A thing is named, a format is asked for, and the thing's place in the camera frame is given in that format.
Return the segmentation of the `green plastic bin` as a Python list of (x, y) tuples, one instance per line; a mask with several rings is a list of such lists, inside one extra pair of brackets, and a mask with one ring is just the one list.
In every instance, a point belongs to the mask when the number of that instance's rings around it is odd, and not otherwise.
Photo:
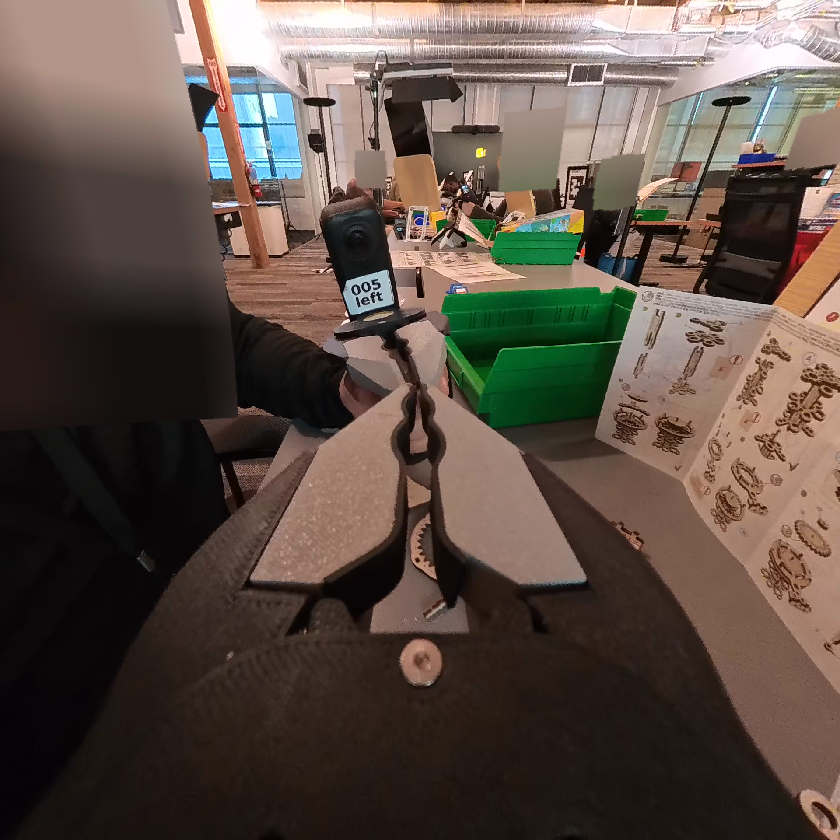
[(620, 287), (447, 295), (449, 371), (494, 428), (597, 417), (636, 295)]
[(568, 232), (499, 232), (490, 257), (506, 266), (569, 266), (580, 239), (580, 234)]

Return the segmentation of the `wooden standing table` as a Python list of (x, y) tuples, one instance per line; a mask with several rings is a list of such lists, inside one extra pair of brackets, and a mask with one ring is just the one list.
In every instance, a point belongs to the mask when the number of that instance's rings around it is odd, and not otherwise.
[(641, 278), (644, 271), (644, 266), (648, 257), (648, 253), (653, 243), (654, 236), (657, 235), (673, 235), (679, 234), (679, 242), (683, 234), (690, 228), (708, 228), (717, 231), (721, 225), (718, 219), (700, 219), (700, 220), (662, 220), (660, 222), (646, 221), (642, 219), (633, 219), (632, 227), (642, 232), (642, 244), (637, 253), (636, 264), (629, 283), (640, 286)]

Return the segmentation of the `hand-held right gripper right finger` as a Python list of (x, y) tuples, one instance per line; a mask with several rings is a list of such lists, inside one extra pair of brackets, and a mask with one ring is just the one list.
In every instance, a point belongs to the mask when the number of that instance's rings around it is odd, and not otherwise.
[(437, 585), (489, 610), (584, 585), (584, 570), (520, 450), (437, 388), (418, 395), (427, 434)]

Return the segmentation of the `colourful cardboard box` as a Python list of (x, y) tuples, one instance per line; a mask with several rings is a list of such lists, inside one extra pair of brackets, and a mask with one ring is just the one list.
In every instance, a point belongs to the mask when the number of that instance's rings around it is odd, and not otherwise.
[(512, 225), (509, 230), (519, 234), (580, 235), (585, 223), (585, 211), (571, 208), (539, 215)]

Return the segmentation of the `grey seat chair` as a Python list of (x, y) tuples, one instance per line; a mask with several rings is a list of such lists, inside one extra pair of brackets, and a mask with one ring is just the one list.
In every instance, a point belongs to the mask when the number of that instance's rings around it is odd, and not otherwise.
[(234, 463), (273, 458), (291, 426), (291, 420), (270, 414), (242, 414), (205, 419), (202, 423), (232, 492), (233, 509), (240, 509), (245, 504), (245, 496)]

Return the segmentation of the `person's dark clothing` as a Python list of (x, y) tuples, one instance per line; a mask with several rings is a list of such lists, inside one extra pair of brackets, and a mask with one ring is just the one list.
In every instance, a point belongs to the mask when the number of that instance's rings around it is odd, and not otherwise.
[(84, 739), (173, 574), (228, 516), (200, 421), (69, 433), (157, 570), (120, 549), (33, 433), (2, 432), (2, 838)]

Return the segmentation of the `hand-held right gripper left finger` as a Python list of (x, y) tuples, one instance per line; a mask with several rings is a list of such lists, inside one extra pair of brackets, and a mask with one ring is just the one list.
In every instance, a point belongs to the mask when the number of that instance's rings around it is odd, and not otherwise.
[(416, 393), (402, 385), (318, 448), (250, 575), (253, 586), (334, 598), (354, 616), (396, 588)]

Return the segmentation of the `black office chair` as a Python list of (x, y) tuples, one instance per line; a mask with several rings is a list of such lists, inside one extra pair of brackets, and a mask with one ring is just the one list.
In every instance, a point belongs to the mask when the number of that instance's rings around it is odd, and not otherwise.
[(771, 303), (788, 268), (811, 169), (733, 176), (717, 245), (694, 287), (713, 297)]

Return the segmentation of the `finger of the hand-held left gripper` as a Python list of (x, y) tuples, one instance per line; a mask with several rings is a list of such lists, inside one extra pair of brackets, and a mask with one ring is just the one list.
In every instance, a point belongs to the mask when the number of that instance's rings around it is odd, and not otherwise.
[(399, 328), (399, 338), (406, 342), (405, 382), (449, 392), (445, 336), (430, 321), (421, 320)]
[(377, 396), (388, 396), (412, 383), (408, 343), (397, 335), (370, 335), (344, 342), (348, 373), (354, 384)]

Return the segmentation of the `person's left hand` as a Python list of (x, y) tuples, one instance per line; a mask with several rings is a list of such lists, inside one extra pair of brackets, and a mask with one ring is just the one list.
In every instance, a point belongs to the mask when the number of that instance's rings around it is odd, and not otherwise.
[(349, 372), (345, 372), (339, 384), (339, 399), (351, 414), (352, 418), (360, 417), (370, 410), (381, 399), (389, 396), (389, 392), (379, 394), (355, 383)]

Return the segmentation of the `person's left forearm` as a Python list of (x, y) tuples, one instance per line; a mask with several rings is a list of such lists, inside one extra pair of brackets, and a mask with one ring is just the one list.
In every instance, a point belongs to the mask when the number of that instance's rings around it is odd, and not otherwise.
[(237, 405), (342, 428), (353, 417), (340, 397), (346, 362), (280, 325), (228, 303)]

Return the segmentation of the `silver ventilation duct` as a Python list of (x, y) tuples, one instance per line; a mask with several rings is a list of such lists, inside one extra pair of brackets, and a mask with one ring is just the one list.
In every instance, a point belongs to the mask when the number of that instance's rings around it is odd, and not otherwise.
[(323, 64), (496, 59), (692, 62), (711, 30), (679, 26), (672, 7), (591, 3), (265, 2), (259, 22), (284, 60)]

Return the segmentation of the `tan cardboard board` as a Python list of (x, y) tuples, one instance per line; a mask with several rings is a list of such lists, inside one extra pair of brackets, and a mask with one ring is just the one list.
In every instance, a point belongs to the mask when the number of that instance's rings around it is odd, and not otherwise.
[(806, 317), (838, 282), (839, 223), (820, 232), (800, 231), (774, 305)]

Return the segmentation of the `black floor lamp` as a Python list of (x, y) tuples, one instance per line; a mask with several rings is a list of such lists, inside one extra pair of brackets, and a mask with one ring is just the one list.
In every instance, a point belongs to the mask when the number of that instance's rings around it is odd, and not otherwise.
[(727, 97), (723, 97), (723, 98), (717, 98), (717, 99), (712, 101), (712, 103), (711, 103), (712, 107), (717, 108), (717, 109), (723, 109), (723, 113), (722, 113), (722, 116), (721, 116), (721, 119), (720, 119), (720, 122), (719, 122), (719, 125), (718, 125), (718, 128), (717, 128), (717, 133), (714, 137), (714, 140), (712, 141), (710, 150), (709, 150), (708, 155), (707, 155), (706, 163), (704, 164), (704, 167), (701, 171), (700, 177), (697, 181), (695, 193), (694, 193), (694, 195), (691, 199), (688, 211), (686, 213), (686, 220), (685, 220), (684, 223), (682, 223), (682, 227), (679, 230), (679, 236), (677, 237), (675, 247), (674, 247), (674, 251), (670, 255), (661, 255), (659, 257), (659, 261), (661, 261), (661, 262), (663, 262), (663, 263), (665, 263), (669, 266), (683, 266), (686, 263), (687, 257), (678, 256), (679, 249), (682, 245), (683, 239), (685, 238), (686, 231), (688, 229), (688, 223), (692, 218), (692, 215), (695, 211), (695, 207), (697, 206), (700, 193), (702, 192), (702, 188), (704, 186), (705, 180), (707, 178), (707, 174), (708, 174), (709, 169), (711, 167), (711, 163), (712, 163), (714, 154), (717, 150), (717, 147), (719, 145), (719, 141), (721, 139), (721, 135), (722, 135), (723, 130), (725, 129), (726, 123), (728, 121), (730, 111), (732, 110), (732, 108), (740, 107), (740, 106), (742, 106), (746, 103), (749, 103), (750, 101), (751, 101), (751, 97), (750, 96), (744, 96), (744, 95), (727, 96)]
[(324, 109), (331, 109), (334, 107), (336, 101), (335, 99), (329, 97), (306, 97), (303, 99), (303, 103), (306, 106), (315, 108), (318, 111), (318, 132), (310, 132), (308, 135), (308, 141), (310, 149), (316, 154), (320, 154), (322, 157), (322, 165), (327, 183), (326, 203), (329, 203), (329, 199), (333, 193), (333, 185), (329, 164), (328, 137), (326, 134), (323, 112)]

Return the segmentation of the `black studio softbox light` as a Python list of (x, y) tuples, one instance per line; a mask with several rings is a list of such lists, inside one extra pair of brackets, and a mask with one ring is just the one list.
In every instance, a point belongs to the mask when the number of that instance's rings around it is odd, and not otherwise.
[(389, 63), (384, 51), (376, 55), (373, 65), (354, 65), (354, 81), (371, 95), (372, 150), (381, 149), (380, 112), (385, 110), (396, 157), (432, 154), (431, 129), (423, 102), (456, 102), (463, 92), (453, 73), (454, 68), (447, 63)]

